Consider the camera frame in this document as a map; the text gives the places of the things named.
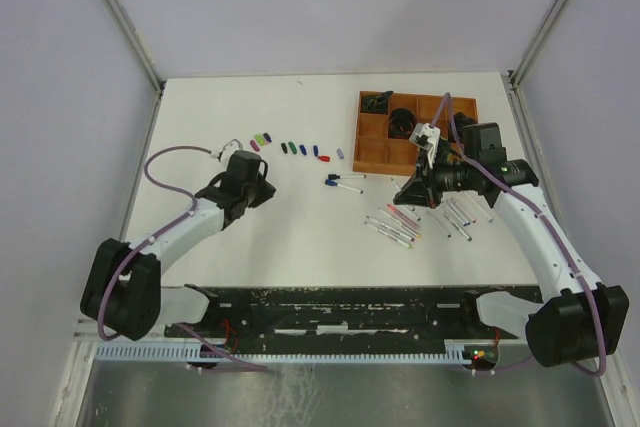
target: white marker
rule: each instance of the white marker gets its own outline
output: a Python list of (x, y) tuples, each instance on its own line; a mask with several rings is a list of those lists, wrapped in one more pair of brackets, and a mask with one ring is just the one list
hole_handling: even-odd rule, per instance
[(342, 189), (351, 190), (352, 192), (358, 192), (359, 194), (363, 193), (363, 191), (360, 190), (360, 189), (356, 189), (355, 187), (350, 187), (350, 186), (344, 185), (344, 184), (339, 184), (335, 180), (327, 179), (327, 180), (324, 181), (324, 185), (328, 185), (329, 187), (340, 187)]
[(462, 202), (459, 202), (456, 199), (451, 199), (451, 202), (453, 202), (455, 206), (458, 207), (458, 210), (460, 210), (460, 212), (462, 213), (462, 216), (465, 219), (467, 219), (472, 224), (476, 223), (476, 219), (471, 214), (469, 214), (469, 212), (466, 211), (466, 209), (462, 205)]
[(449, 217), (449, 215), (445, 212), (444, 209), (442, 210), (442, 215), (444, 215), (445, 219), (447, 219), (449, 223), (455, 227), (455, 229), (460, 233), (461, 236), (463, 236), (469, 242), (473, 240), (471, 236), (467, 234), (467, 231), (464, 230), (464, 227), (462, 227), (461, 225), (458, 225), (458, 223), (455, 220)]
[(329, 180), (338, 180), (338, 179), (366, 179), (367, 176), (365, 174), (329, 174), (327, 176)]
[(443, 204), (440, 205), (440, 207), (442, 207), (443, 212), (448, 212), (451, 217), (456, 219), (456, 221), (458, 221), (460, 225), (463, 225), (463, 226), (468, 225), (467, 222), (458, 213), (458, 211), (455, 210), (448, 201), (445, 201)]
[(397, 219), (396, 217), (394, 217), (393, 215), (391, 215), (389, 212), (387, 212), (386, 210), (384, 210), (381, 207), (378, 207), (378, 210), (380, 212), (382, 212), (384, 215), (386, 215), (387, 217), (389, 217), (391, 220), (393, 220), (396, 224), (398, 224), (400, 227), (402, 227), (404, 230), (406, 230), (407, 232), (409, 232), (411, 235), (413, 235), (416, 239), (419, 239), (420, 237), (422, 237), (418, 232), (416, 232), (415, 230), (413, 230), (411, 227), (409, 227), (408, 225), (405, 225), (400, 219)]
[(400, 232), (398, 229), (396, 229), (394, 227), (391, 227), (389, 224), (385, 224), (384, 222), (380, 222), (378, 219), (374, 219), (373, 217), (369, 217), (368, 215), (365, 216), (365, 217), (367, 217), (367, 219), (370, 222), (373, 222), (375, 224), (378, 224), (381, 227), (384, 227), (388, 231), (393, 232), (394, 234), (402, 237), (405, 240), (408, 240), (409, 242), (415, 242), (415, 240), (416, 240), (414, 237), (411, 237), (410, 235), (407, 235), (404, 232)]
[(411, 212), (409, 210), (409, 206), (408, 205), (399, 205), (398, 207), (400, 207), (402, 210), (404, 210), (404, 212), (411, 217), (413, 220), (420, 222), (420, 216), (418, 214), (414, 214), (413, 212)]
[(391, 183), (393, 183), (393, 185), (396, 187), (396, 190), (398, 192), (402, 190), (402, 187), (400, 187), (400, 185), (396, 182), (396, 179), (394, 179), (393, 177), (391, 177)]
[(480, 211), (480, 213), (482, 213), (482, 215), (484, 217), (486, 217), (487, 221), (489, 223), (493, 222), (493, 217), (491, 217), (491, 215), (489, 215), (489, 213), (484, 210), (484, 208), (478, 203), (478, 201), (476, 199), (474, 199), (473, 197), (471, 197), (471, 195), (469, 195), (469, 192), (465, 192), (464, 195), (467, 196), (467, 198), (473, 202), (473, 204), (475, 205), (476, 209)]
[(393, 215), (398, 217), (403, 224), (408, 225), (413, 230), (416, 230), (416, 231), (420, 230), (420, 224), (416, 223), (413, 219), (403, 214), (402, 211), (398, 209), (398, 207), (396, 207), (395, 205), (387, 204), (387, 208), (391, 211)]
[(398, 244), (402, 245), (403, 247), (406, 247), (407, 249), (411, 249), (412, 246), (411, 244), (408, 244), (407, 242), (405, 242), (404, 240), (400, 240), (397, 237), (394, 237), (393, 235), (391, 235), (389, 232), (385, 232), (384, 230), (380, 230), (379, 228), (377, 228), (375, 225), (373, 224), (369, 224), (367, 222), (364, 223), (364, 225), (368, 225), (369, 227), (371, 227), (372, 229), (374, 229), (376, 232), (378, 232), (379, 234), (384, 235), (387, 239), (391, 239), (394, 242), (397, 242)]
[(449, 232), (449, 229), (447, 229), (447, 227), (442, 223), (442, 221), (438, 218), (437, 215), (432, 214), (428, 210), (427, 210), (427, 215), (429, 216), (429, 218), (435, 220), (436, 225), (440, 228), (440, 230), (442, 230), (442, 232), (444, 232), (447, 238), (451, 237), (451, 232)]
[[(394, 179), (393, 177), (391, 177), (391, 183), (395, 186), (395, 188), (396, 188), (396, 190), (398, 192), (400, 192), (402, 190), (402, 187), (400, 187), (400, 185), (396, 182), (396, 179)], [(416, 211), (416, 208), (413, 205), (407, 205), (405, 207), (405, 210), (407, 210), (407, 209), (410, 210), (411, 212), (415, 212)]]
[(460, 210), (460, 207), (458, 207), (458, 205), (455, 203), (454, 200), (449, 199), (447, 200), (447, 206), (456, 214), (456, 217), (458, 218), (458, 220), (462, 221), (462, 225), (464, 225), (465, 227), (468, 225), (471, 225), (471, 220), (467, 219), (464, 214), (462, 213), (462, 210)]

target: orange wooden tray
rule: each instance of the orange wooden tray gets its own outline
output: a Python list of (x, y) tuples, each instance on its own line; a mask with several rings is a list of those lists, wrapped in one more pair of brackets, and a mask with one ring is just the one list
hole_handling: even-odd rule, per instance
[[(389, 114), (395, 109), (409, 109), (418, 122), (431, 122), (442, 97), (437, 95), (396, 94), (389, 99), (389, 111), (385, 114), (363, 114), (362, 97), (380, 92), (360, 92), (358, 99), (358, 123), (353, 149), (354, 172), (411, 176), (415, 171), (418, 147), (408, 140), (389, 138)], [(462, 112), (478, 120), (476, 99), (453, 98), (455, 113)], [(437, 124), (442, 137), (447, 137), (449, 121), (443, 112)]]

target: white wall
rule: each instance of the white wall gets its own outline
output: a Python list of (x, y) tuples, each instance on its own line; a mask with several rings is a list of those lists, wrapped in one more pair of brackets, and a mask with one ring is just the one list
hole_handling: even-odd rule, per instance
[(640, 393), (640, 0), (572, 0), (524, 94), (569, 237), (631, 299), (623, 354)]
[(513, 69), (551, 0), (121, 0), (164, 78)]
[(46, 425), (153, 90), (101, 0), (0, 0), (0, 425)]

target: metal floor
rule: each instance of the metal floor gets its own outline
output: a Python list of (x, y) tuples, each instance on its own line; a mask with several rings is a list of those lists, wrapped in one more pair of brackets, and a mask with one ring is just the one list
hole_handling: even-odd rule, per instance
[[(515, 361), (523, 357), (515, 354)], [(544, 369), (530, 362), (472, 378), (460, 367), (439, 365), (279, 364), (265, 374), (216, 375), (177, 363), (95, 361), (77, 425), (614, 424), (600, 382), (572, 366)]]

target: white robotic arm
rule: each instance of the white robotic arm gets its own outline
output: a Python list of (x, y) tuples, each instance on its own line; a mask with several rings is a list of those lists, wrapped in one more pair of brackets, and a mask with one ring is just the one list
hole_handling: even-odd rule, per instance
[(423, 150), (415, 174), (394, 203), (435, 208), (443, 192), (472, 190), (483, 195), (513, 232), (544, 303), (497, 290), (475, 297), (478, 320), (527, 339), (536, 360), (552, 366), (598, 355), (597, 319), (606, 353), (613, 353), (629, 308), (622, 288), (606, 287), (580, 259), (549, 211), (530, 166), (524, 160), (507, 160), (497, 124), (470, 125), (462, 133), (468, 163), (451, 163), (434, 154), (431, 127), (418, 124), (411, 140)]
[[(115, 239), (103, 242), (96, 252), (82, 296), (82, 313), (98, 320), (100, 306), (106, 302), (104, 325), (132, 340), (142, 338), (156, 324), (199, 322), (212, 298), (192, 286), (161, 287), (160, 279), (195, 245), (226, 229), (242, 217), (247, 208), (258, 207), (273, 197), (275, 188), (266, 180), (267, 169), (266, 162), (258, 155), (236, 151), (229, 159), (227, 170), (195, 195), (189, 217), (160, 238), (147, 233), (131, 242)], [(136, 255), (134, 248), (140, 249)], [(123, 259), (132, 255), (126, 270), (121, 270)], [(118, 280), (115, 288), (109, 290), (109, 283), (120, 271), (128, 280)]]

